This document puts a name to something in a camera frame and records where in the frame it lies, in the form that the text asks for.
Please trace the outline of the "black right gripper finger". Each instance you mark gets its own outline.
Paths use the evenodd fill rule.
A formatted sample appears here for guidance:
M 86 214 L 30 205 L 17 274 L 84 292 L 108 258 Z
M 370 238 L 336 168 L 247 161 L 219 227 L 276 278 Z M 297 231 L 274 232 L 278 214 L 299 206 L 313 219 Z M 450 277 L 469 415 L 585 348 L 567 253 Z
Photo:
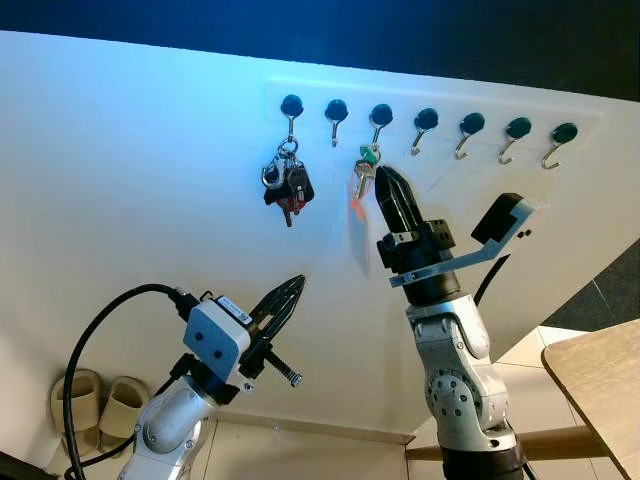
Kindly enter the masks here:
M 392 166 L 376 168 L 376 201 L 389 232 L 407 232 L 410 215 L 404 212 L 406 180 Z
M 406 178 L 404 178 L 404 180 L 406 180 L 407 183 L 407 186 L 404 187 L 404 212 L 410 215 L 410 219 L 408 219 L 408 223 L 406 225 L 408 228 L 407 232 L 411 232 L 411 230 L 419 229 L 420 225 L 424 223 L 424 219 L 422 219 L 419 202 L 417 202 L 415 195 L 413 195 L 413 189 L 410 182 L 408 182 Z

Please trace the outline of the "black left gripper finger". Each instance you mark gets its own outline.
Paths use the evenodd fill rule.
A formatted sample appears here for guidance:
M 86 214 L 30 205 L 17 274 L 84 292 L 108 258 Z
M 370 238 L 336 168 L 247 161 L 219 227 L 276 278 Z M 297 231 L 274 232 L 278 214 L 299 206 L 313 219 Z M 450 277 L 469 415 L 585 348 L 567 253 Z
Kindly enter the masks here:
M 259 335 L 265 342 L 270 342 L 291 319 L 303 289 L 303 282 L 285 282 L 259 302 Z
M 305 276 L 292 276 L 261 298 L 250 311 L 252 329 L 283 328 L 296 310 L 305 289 Z

